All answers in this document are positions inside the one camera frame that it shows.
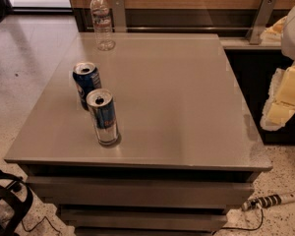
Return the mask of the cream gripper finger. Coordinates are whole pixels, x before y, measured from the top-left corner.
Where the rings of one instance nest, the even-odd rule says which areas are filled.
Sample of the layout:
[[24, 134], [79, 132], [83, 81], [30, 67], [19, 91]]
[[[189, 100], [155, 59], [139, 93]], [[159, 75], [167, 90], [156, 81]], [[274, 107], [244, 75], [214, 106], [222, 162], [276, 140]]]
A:
[[283, 32], [284, 23], [287, 17], [279, 19], [271, 27], [266, 28], [261, 34], [262, 43], [280, 42]]
[[265, 101], [261, 127], [266, 131], [283, 128], [295, 114], [295, 63], [286, 70], [277, 68]]

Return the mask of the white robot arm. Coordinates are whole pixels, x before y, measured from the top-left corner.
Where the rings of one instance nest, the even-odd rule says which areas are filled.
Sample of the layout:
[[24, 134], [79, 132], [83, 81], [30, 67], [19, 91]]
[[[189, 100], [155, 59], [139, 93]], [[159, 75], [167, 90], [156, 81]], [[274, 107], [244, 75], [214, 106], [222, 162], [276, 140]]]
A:
[[277, 68], [271, 78], [260, 121], [266, 131], [283, 128], [295, 114], [295, 6], [272, 28], [281, 30], [281, 52], [292, 59], [293, 64], [286, 70]]

